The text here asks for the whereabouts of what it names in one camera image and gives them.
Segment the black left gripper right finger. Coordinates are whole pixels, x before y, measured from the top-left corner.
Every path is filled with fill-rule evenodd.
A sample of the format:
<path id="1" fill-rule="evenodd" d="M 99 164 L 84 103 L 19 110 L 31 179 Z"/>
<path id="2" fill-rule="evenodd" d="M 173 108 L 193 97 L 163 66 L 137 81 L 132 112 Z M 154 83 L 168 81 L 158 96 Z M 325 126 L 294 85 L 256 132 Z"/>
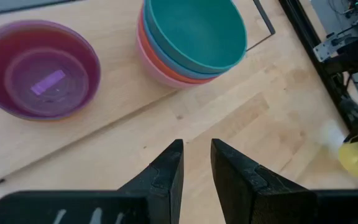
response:
<path id="1" fill-rule="evenodd" d="M 226 223 L 358 223 L 358 189 L 304 188 L 220 139 L 211 167 Z"/>

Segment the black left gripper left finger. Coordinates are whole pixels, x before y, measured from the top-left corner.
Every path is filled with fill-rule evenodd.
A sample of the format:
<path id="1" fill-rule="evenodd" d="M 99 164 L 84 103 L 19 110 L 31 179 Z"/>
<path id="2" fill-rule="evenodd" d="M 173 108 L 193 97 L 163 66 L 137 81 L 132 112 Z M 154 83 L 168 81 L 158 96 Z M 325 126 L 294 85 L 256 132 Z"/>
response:
<path id="1" fill-rule="evenodd" d="M 183 141 L 117 190 L 28 190 L 0 198 L 0 223 L 178 223 Z"/>

